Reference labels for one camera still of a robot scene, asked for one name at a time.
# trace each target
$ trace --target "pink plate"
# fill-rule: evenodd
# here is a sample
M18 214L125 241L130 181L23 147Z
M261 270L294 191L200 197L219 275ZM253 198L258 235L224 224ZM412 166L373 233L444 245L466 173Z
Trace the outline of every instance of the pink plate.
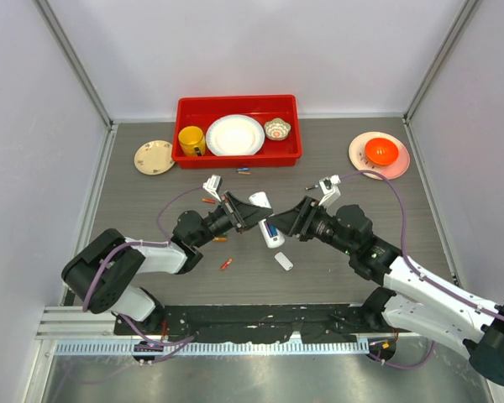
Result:
M364 152L366 143L376 137L389 139L397 146L397 148L400 150L400 155L399 157L397 157L396 162L388 166L381 166L374 164L366 158ZM411 163L411 157L409 156L407 147L405 147L405 145L403 145L400 140L396 139L393 136L390 136L390 134L381 132L367 132L355 137L349 145L349 159L357 170L373 170L386 176L388 179L399 178L407 171ZM365 175L372 179L380 179L372 174Z

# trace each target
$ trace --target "white bottle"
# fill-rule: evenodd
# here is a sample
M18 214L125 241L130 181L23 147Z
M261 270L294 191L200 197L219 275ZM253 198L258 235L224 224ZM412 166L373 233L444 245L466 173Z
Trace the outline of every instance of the white bottle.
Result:
M249 201L255 206L271 208L269 199L267 199L267 195L264 191L258 191L253 194L249 197ZM265 239L265 243L267 243L268 248L279 248L286 241L284 235L282 235L282 233L272 225L269 225L265 219L261 220L258 225L260 226L261 233L263 234L263 238Z

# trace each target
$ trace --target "metal frame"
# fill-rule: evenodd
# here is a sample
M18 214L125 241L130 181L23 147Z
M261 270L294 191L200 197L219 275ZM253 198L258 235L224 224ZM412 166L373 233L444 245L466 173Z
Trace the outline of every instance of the metal frame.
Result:
M84 217L81 224L79 239L76 244L75 251L80 251L89 241L90 232L92 230L93 221L99 197L101 195L104 177L107 172L108 162L113 147L113 141L116 135L117 126L114 126L114 121L108 115L101 98L98 96L95 86L92 84L88 74L86 73L82 63L73 49L70 40L64 29L61 27L60 22L55 16L52 7L48 0L33 0L35 6L40 11L45 23L50 29L50 32L55 37L58 45L60 46L64 56L67 58L71 68L76 74L80 84L86 91L93 106L96 108L97 113L101 117L107 127L107 137L104 140L102 153L97 167L96 177L94 179L92 190L84 210ZM456 273L454 258L449 248L449 240L444 226L440 220L440 214L433 198L433 192L429 185L428 175L425 165L422 161L421 152L417 140L412 132L411 119L420 106L422 100L425 98L430 86L433 84L434 79L440 72L441 67L444 65L448 56L452 52L457 40L466 28L470 18L474 15L475 10L480 4L480 0L466 0L460 9L453 26L449 30L444 42L442 43L433 63L430 65L426 76L424 77L420 87L418 88L415 97L412 99L411 105L405 114L401 113L377 113L377 114L314 114L306 115L303 118L403 118L406 127L407 136L409 138L414 159L416 160L420 176L422 177L424 190L426 191L429 204L432 210L433 219L437 225L438 234L441 243L444 247L444 252L449 263L450 269ZM137 120L120 120L120 123L137 123ZM119 337L113 335L114 316L111 314L92 315L89 313L82 313L80 307L62 306L62 307L47 307L41 318L41 323L35 338L35 358L34 365L31 371L31 376L27 384L24 394L25 403L39 403L43 398L45 386L49 378L51 365L53 362L56 347L60 340L93 340L106 339L106 340L124 340L132 337ZM391 336L389 334L361 334L363 338L376 338ZM411 337L414 333L403 333L400 336ZM497 387L490 384L490 389L493 398L496 402L504 403L504 388Z

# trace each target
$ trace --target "orange marker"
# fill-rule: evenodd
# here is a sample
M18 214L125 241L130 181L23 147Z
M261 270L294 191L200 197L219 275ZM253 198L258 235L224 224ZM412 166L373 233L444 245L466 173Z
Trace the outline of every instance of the orange marker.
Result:
M220 270L226 270L226 268L229 266L229 264L232 263L232 259L228 259L226 263L224 263L222 266L220 266Z

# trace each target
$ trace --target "orange bowl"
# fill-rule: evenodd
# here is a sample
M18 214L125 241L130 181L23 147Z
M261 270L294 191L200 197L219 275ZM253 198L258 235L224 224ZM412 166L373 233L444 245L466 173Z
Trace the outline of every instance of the orange bowl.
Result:
M366 143L364 152L368 160L378 165L390 165L396 162L400 150L389 139L376 137Z

